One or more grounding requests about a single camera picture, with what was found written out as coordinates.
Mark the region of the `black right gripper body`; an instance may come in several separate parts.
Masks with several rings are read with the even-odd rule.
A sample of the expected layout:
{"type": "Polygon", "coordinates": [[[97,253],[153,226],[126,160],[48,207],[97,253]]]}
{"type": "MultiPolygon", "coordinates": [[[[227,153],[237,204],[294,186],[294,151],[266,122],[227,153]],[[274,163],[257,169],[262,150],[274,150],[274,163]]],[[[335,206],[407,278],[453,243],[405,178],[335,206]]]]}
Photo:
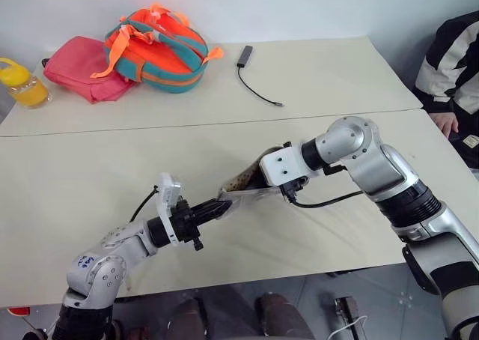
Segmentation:
{"type": "Polygon", "coordinates": [[[281,194],[291,204],[298,204],[296,200],[296,194],[298,191],[303,190],[304,186],[307,185],[308,182],[309,182],[309,178],[306,176],[288,181],[280,185],[281,194]]]}

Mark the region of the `person's bare hand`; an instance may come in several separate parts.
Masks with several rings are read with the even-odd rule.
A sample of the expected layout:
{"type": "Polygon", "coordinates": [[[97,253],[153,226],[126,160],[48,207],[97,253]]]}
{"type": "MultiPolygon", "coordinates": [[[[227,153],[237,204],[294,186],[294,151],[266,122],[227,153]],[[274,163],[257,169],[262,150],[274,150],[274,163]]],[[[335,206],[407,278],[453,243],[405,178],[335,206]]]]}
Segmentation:
{"type": "Polygon", "coordinates": [[[451,133],[459,132],[459,122],[453,112],[430,113],[429,116],[446,138],[448,138],[451,133]]]}

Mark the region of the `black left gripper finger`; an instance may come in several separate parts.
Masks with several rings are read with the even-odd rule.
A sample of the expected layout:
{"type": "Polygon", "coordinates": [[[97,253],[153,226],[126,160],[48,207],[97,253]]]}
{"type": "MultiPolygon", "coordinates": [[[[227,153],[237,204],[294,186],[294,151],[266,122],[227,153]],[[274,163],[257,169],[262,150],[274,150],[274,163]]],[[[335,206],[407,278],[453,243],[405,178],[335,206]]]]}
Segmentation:
{"type": "Polygon", "coordinates": [[[218,219],[227,210],[228,210],[228,207],[209,207],[209,208],[195,209],[194,210],[195,225],[200,226],[214,219],[218,219]]]}
{"type": "Polygon", "coordinates": [[[222,216],[232,205],[231,200],[210,199],[195,205],[192,211],[195,216],[222,216]]]}

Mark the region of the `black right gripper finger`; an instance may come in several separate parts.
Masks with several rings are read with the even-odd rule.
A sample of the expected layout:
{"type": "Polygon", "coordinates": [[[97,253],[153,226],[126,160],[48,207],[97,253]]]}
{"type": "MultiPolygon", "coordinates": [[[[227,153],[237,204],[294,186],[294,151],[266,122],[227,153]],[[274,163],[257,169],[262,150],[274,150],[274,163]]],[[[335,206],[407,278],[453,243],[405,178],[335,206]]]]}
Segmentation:
{"type": "Polygon", "coordinates": [[[269,188],[269,184],[266,182],[266,178],[260,169],[255,169],[247,182],[247,190],[253,189],[266,189],[269,188]]]}
{"type": "Polygon", "coordinates": [[[268,155],[268,154],[272,154],[272,153],[274,153],[274,152],[276,152],[276,151],[279,151],[279,150],[281,150],[281,149],[283,149],[283,148],[290,147],[291,145],[292,145],[291,142],[285,142],[283,145],[270,147],[270,148],[266,149],[260,156],[261,156],[261,157],[264,157],[264,156],[266,156],[266,155],[268,155]]]}

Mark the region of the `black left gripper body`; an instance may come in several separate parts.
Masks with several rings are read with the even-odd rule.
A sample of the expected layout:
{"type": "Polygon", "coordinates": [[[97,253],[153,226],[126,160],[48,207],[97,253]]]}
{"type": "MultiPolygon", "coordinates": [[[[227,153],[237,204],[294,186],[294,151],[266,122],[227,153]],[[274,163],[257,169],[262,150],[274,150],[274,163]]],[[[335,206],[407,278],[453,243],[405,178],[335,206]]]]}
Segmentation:
{"type": "Polygon", "coordinates": [[[196,225],[196,218],[187,200],[180,199],[176,206],[171,209],[171,224],[174,233],[180,242],[193,242],[196,251],[204,248],[200,240],[201,233],[196,225]]]}

